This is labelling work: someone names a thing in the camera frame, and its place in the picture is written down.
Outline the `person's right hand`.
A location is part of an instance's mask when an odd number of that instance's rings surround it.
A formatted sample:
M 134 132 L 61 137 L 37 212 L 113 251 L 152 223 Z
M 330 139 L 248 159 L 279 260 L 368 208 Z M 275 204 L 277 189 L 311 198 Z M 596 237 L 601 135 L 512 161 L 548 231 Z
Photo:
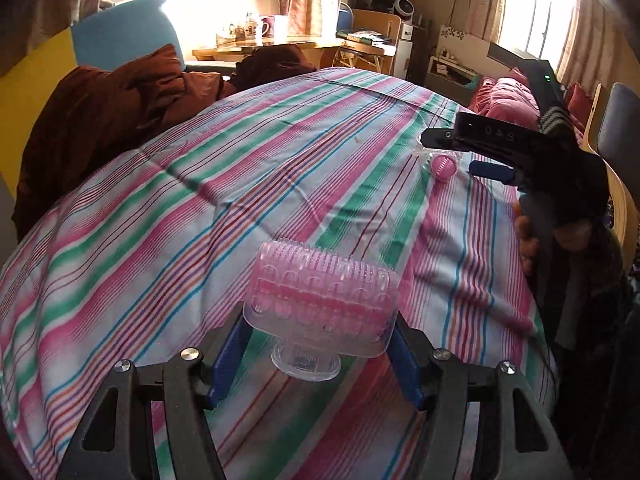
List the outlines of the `person's right hand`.
M 515 214 L 514 229 L 518 239 L 518 254 L 521 258 L 524 273 L 530 275 L 533 273 L 534 259 L 540 249 L 540 240 L 534 235 L 532 222 L 524 214 L 520 202 L 513 205 L 513 212 Z M 592 224 L 586 220 L 553 230 L 555 241 L 569 252 L 579 252 L 586 248 L 589 244 L 591 233 Z

